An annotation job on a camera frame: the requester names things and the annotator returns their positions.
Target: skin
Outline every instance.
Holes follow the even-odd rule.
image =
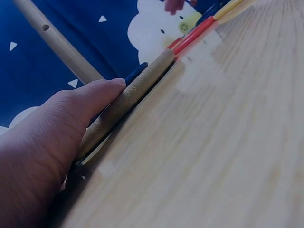
[[[170,12],[171,15],[175,15],[176,11],[182,10],[184,7],[185,0],[166,0],[165,1],[165,11]],[[197,0],[191,0],[191,6],[195,6]]]
[[[121,78],[60,91],[0,137],[0,224],[33,227],[66,178],[90,119],[124,89]]]

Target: wooden table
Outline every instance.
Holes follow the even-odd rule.
[[[258,0],[137,106],[62,225],[304,227],[303,100],[304,2]]]

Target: beige foam tube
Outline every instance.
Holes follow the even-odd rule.
[[[83,84],[103,79],[31,0],[13,1],[30,25]]]
[[[165,50],[152,62],[87,129],[76,160],[85,156],[141,99],[174,60],[172,50]]]

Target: white triangle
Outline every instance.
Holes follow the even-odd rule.
[[[9,51],[12,51],[15,47],[17,47],[17,44],[15,42],[11,42],[9,46]]]
[[[102,15],[101,17],[100,17],[100,19],[99,19],[99,21],[98,22],[105,22],[106,21],[106,18],[105,18],[105,16],[104,15]]]
[[[73,80],[73,81],[68,82],[68,84],[69,84],[70,86],[72,86],[73,88],[76,88],[76,87],[77,87],[77,83],[78,83],[78,79],[75,79],[75,80]]]

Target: cloud print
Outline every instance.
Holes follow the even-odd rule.
[[[31,114],[34,110],[36,110],[38,106],[30,107],[22,112],[20,112],[18,115],[15,116],[15,118],[11,121],[9,127],[3,127],[0,126],[0,135],[7,132],[9,129],[13,128],[16,124],[18,124],[21,120],[23,120],[25,117],[27,117],[29,114]]]

